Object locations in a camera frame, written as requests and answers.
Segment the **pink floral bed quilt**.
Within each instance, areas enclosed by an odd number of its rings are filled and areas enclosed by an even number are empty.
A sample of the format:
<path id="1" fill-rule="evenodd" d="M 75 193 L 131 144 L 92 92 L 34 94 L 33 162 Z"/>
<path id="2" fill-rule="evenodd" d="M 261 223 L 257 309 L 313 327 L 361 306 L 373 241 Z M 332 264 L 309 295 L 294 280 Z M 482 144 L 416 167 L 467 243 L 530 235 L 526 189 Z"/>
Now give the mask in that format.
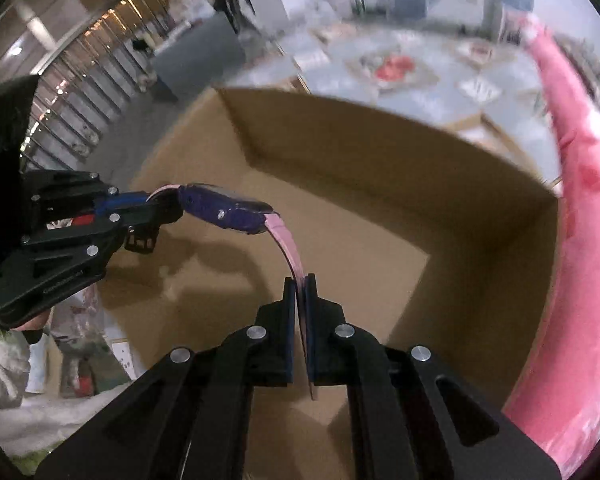
<path id="1" fill-rule="evenodd" d="M 541 76 L 562 197 L 553 291 L 504 413 L 569 479 L 600 442 L 600 113 L 546 26 L 510 22 Z"/>

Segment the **grey storage box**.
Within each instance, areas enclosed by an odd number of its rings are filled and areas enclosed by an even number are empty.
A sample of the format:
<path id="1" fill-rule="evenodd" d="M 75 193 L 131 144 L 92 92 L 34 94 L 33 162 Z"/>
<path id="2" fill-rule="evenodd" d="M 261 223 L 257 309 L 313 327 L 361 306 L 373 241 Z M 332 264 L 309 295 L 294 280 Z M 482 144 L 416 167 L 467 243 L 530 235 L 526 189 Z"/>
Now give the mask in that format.
<path id="1" fill-rule="evenodd" d="M 162 102 L 195 99 L 235 73 L 246 54 L 224 13 L 217 13 L 160 47 L 151 59 L 157 81 L 150 93 Z"/>

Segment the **white fluffy towel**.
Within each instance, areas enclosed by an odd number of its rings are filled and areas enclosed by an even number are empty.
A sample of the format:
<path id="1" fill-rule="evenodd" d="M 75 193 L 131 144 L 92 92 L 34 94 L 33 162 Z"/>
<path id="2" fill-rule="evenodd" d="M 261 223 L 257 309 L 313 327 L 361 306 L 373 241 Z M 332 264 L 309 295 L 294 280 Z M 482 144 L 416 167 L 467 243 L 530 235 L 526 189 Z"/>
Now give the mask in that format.
<path id="1" fill-rule="evenodd" d="M 114 387 L 84 399 L 24 398 L 30 349 L 22 333 L 0 329 L 0 447 L 25 474 L 128 388 Z"/>

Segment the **pink strap smart watch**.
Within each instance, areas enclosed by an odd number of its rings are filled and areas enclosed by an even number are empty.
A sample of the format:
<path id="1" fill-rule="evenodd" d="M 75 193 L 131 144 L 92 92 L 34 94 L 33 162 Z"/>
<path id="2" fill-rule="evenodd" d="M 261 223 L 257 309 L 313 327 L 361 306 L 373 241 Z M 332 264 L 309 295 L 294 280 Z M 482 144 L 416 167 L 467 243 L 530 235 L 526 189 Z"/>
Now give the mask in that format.
<path id="1" fill-rule="evenodd" d="M 164 194 L 175 194 L 183 214 L 223 230 L 247 235 L 268 234 L 283 254 L 291 278 L 296 284 L 294 319 L 302 318 L 304 273 L 300 252 L 294 238 L 273 206 L 207 183 L 167 184 L 150 193 L 148 200 Z"/>

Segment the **brown cardboard box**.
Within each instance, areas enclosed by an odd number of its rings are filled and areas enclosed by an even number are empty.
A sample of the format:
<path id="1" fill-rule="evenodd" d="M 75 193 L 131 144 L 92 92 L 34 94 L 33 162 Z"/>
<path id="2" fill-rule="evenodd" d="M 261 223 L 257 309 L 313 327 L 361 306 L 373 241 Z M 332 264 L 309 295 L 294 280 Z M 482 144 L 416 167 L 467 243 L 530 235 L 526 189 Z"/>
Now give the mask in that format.
<path id="1" fill-rule="evenodd" d="M 452 133 L 350 102 L 228 89 L 193 102 L 138 190 L 207 183 L 280 214 L 306 277 L 384 346 L 386 383 L 220 382 L 220 345 L 291 278 L 266 233 L 190 214 L 99 284 L 146 373 L 114 406 L 99 478 L 556 479 L 502 407 L 554 274 L 558 201 Z"/>

